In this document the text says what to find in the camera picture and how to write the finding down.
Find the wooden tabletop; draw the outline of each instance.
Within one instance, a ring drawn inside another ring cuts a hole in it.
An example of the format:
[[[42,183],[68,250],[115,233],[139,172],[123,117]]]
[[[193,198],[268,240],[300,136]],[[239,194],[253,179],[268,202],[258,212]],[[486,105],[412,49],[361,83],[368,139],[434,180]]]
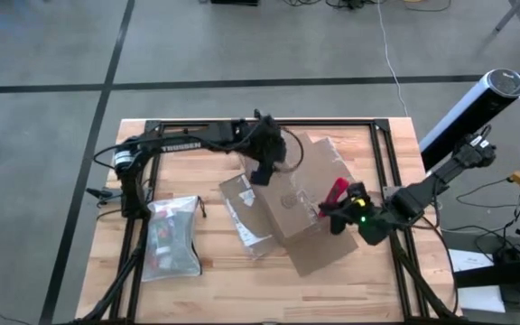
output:
[[[424,168],[411,119],[398,117],[389,121],[403,184],[421,181]],[[375,158],[366,126],[296,126],[291,129],[306,132],[312,141],[330,137],[354,178],[363,181],[373,200],[380,203]],[[144,120],[123,120],[116,142],[139,135],[143,130]],[[390,175],[382,136],[380,140],[386,173]],[[162,156],[155,199],[200,195],[206,202],[208,217],[202,218],[198,210],[195,231],[203,275],[142,283],[137,322],[403,319],[388,240],[369,246],[355,227],[349,228],[358,243],[354,253],[303,278],[298,276],[283,250],[252,260],[238,238],[218,189],[220,182],[242,171],[235,154],[198,150]],[[112,172],[107,186],[119,187]],[[108,205],[100,213],[117,208],[117,205]],[[434,220],[431,209],[427,209],[426,216]],[[77,317],[88,313],[113,281],[124,229],[125,220],[117,213],[97,223]],[[413,229],[413,235],[422,275],[451,308],[454,302],[452,275],[441,241],[430,230]],[[410,278],[407,280],[416,309],[412,282]],[[122,306],[125,310],[127,290]]]

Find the table leg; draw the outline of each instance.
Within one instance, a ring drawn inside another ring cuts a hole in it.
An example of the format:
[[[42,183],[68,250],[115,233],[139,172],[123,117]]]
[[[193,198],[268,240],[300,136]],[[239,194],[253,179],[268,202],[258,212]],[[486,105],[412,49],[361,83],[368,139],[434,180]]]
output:
[[[513,18],[513,16],[519,10],[520,10],[520,0],[516,0],[516,2],[514,4],[512,4],[511,10],[509,10],[509,12],[506,13],[505,16],[503,16],[503,18],[501,18],[501,21],[498,22],[497,27],[495,27],[495,30],[497,32],[501,32],[503,27],[505,27],[506,23],[508,23],[509,20],[511,20],[511,18]]]

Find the red object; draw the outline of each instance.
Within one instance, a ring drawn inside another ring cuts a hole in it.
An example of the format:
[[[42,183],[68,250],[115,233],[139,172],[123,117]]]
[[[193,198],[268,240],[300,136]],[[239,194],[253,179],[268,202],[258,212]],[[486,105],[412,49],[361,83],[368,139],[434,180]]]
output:
[[[347,190],[349,185],[350,183],[347,179],[343,177],[338,177],[334,182],[334,185],[332,185],[332,189],[330,189],[329,195],[326,196],[326,200],[324,202],[336,203],[339,200],[340,195],[342,195],[342,193],[344,193]],[[326,217],[326,215],[322,211],[318,213],[318,216],[321,218]]]

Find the plastic bag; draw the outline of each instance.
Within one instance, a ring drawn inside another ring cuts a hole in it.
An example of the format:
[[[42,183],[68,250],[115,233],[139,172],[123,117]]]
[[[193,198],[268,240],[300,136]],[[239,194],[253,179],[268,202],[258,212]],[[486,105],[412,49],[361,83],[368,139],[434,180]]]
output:
[[[190,196],[148,205],[152,217],[148,223],[143,282],[201,274],[193,246],[194,215],[199,200]]]

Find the concrete floor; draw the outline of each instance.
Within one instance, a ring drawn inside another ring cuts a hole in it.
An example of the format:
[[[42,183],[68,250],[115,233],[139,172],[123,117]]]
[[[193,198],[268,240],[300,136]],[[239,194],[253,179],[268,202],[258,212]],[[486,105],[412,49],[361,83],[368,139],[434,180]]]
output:
[[[0,86],[103,83],[126,3],[0,1]],[[520,72],[518,19],[490,36],[508,9],[502,0],[453,0],[448,11],[429,14],[406,11],[402,2],[388,0],[382,10],[397,75],[478,75],[494,68]],[[114,82],[387,76],[374,6],[344,12],[323,2],[292,8],[264,0],[249,8],[196,0],[136,0]],[[403,84],[418,137],[471,85]],[[99,91],[0,94],[4,315],[39,321],[99,97]],[[274,116],[404,115],[392,84],[113,91],[97,148],[113,143],[122,118],[250,116],[254,108]],[[498,227],[511,218],[510,209],[466,207],[454,197],[520,169],[520,101],[494,120],[490,142],[498,147],[494,166],[464,173],[441,197],[444,228]],[[88,186],[100,187],[106,175],[92,167]],[[513,202],[517,192],[515,186],[499,185],[471,199]],[[95,202],[86,197],[56,322],[73,318],[95,215]],[[520,324],[520,315],[474,317]]]

